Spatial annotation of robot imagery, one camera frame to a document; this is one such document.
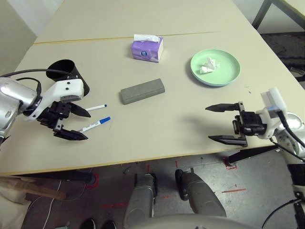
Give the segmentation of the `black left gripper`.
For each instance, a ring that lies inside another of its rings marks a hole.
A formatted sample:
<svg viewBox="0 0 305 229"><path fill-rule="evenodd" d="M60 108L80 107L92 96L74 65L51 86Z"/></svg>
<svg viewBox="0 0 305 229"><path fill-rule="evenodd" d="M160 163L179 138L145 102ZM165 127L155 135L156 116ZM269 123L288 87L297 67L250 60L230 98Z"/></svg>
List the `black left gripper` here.
<svg viewBox="0 0 305 229"><path fill-rule="evenodd" d="M86 109L74 103L53 102L50 107L43 110L37 121L52 129L55 137L71 141L87 140L88 137L81 132L62 129L63 120L69 117L70 112L82 117L91 117Z"/></svg>

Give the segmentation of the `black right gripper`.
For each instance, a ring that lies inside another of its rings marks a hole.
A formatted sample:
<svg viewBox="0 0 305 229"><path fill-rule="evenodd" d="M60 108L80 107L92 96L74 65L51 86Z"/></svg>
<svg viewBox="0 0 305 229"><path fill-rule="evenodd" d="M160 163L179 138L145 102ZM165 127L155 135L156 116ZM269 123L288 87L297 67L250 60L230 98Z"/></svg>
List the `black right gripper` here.
<svg viewBox="0 0 305 229"><path fill-rule="evenodd" d="M206 107L205 110L212 112L238 111L233 120L234 133L240 136L263 135L266 132L267 124L263 124L260 115L255 112L246 112L241 103L234 104L215 104ZM245 137L234 137L232 135L213 135L209 139L234 146L248 146Z"/></svg>

